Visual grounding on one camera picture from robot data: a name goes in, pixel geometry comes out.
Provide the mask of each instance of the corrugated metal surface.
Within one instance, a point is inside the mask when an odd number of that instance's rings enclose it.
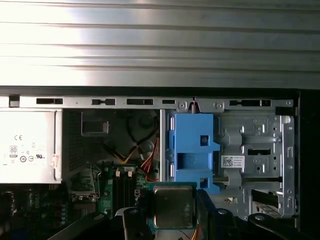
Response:
[[[0,1],[0,85],[320,89],[320,2]]]

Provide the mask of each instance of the blue plastic bracket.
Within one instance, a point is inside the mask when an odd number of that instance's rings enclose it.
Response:
[[[169,149],[173,151],[175,182],[197,182],[198,189],[218,194],[213,184],[213,152],[220,150],[214,142],[214,115],[177,113],[175,126],[169,131]]]

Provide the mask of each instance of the power supply fan grille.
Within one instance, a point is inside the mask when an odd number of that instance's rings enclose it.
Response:
[[[69,171],[72,172],[84,164],[81,112],[70,112],[69,117]]]

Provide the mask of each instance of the barcode label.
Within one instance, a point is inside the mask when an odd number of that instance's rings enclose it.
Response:
[[[222,168],[244,168],[245,156],[222,155],[221,167]]]

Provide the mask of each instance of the white power supply label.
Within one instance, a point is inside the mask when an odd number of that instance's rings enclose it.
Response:
[[[45,135],[18,133],[1,137],[0,142],[3,165],[48,165]]]
[[[244,168],[246,157],[242,155],[222,155],[221,168]]]

